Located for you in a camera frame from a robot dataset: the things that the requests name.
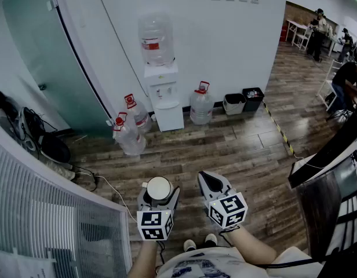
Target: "water bottle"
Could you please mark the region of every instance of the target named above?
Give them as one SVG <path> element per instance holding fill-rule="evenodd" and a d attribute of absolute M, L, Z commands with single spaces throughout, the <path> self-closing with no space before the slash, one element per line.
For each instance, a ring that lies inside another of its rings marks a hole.
<path fill-rule="evenodd" d="M 133 98 L 132 94 L 125 97 L 127 111 L 133 116 L 134 122 L 141 134 L 147 133 L 151 129 L 151 118 L 143 103 Z"/>
<path fill-rule="evenodd" d="M 141 135 L 134 120 L 127 119 L 126 112 L 120 112 L 115 120 L 113 138 L 127 155 L 141 155 L 146 146 L 146 139 Z"/>
<path fill-rule="evenodd" d="M 199 89 L 195 90 L 190 98 L 190 119 L 196 125 L 205 125 L 212 118 L 214 101 L 207 92 L 209 83 L 201 81 Z"/>
<path fill-rule="evenodd" d="M 144 61 L 153 66 L 171 65 L 172 23 L 166 13 L 151 13 L 139 18 L 139 38 Z"/>

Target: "white sneaker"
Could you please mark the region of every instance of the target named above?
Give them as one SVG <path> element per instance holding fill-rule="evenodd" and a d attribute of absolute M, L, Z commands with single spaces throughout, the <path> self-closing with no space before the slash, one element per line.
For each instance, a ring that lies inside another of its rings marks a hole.
<path fill-rule="evenodd" d="M 184 252 L 187 252 L 190 248 L 196 249 L 196 244 L 193 240 L 186 240 L 184 243 Z"/>
<path fill-rule="evenodd" d="M 215 242 L 216 246 L 217 246 L 217 237 L 214 235 L 214 234 L 208 234 L 206 236 L 206 240 L 205 242 L 207 241 L 212 241 L 212 242 Z"/>

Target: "yellow black warning tape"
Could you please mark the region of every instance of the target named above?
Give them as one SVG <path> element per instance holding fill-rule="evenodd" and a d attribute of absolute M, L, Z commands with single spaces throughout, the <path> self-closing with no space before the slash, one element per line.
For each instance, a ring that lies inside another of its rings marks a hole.
<path fill-rule="evenodd" d="M 266 103 L 264 101 L 262 101 L 262 103 L 265 106 L 266 112 L 269 114 L 271 120 L 276 124 L 276 128 L 278 129 L 278 131 L 281 133 L 281 135 L 283 136 L 283 139 L 285 141 L 285 143 L 288 145 L 289 150 L 291 151 L 292 155 L 294 155 L 294 150 L 292 145 L 290 145 L 290 143 L 288 142 L 287 136 L 285 136 L 285 133 L 282 131 L 282 129 L 280 128 L 280 126 L 276 123 L 275 119 L 272 117 L 271 112 L 269 110 L 269 108 L 266 106 Z"/>

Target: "marker cube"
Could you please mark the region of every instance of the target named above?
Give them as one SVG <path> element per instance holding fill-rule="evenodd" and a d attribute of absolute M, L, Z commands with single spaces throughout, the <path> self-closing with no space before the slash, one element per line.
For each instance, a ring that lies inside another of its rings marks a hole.
<path fill-rule="evenodd" d="M 223 229 L 243 222 L 247 211 L 241 192 L 208 203 L 209 217 Z"/>
<path fill-rule="evenodd" d="M 171 210 L 138 211 L 137 223 L 143 240 L 167 240 L 173 227 Z"/>

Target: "trash can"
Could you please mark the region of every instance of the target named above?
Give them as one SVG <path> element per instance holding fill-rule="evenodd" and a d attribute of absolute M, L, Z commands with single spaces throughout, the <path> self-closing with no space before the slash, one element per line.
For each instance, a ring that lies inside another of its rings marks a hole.
<path fill-rule="evenodd" d="M 246 99 L 242 94 L 228 94 L 224 97 L 224 110 L 227 115 L 241 114 L 246 104 Z"/>
<path fill-rule="evenodd" d="M 243 111 L 256 111 L 265 97 L 259 87 L 243 89 L 243 95 L 247 100 Z"/>

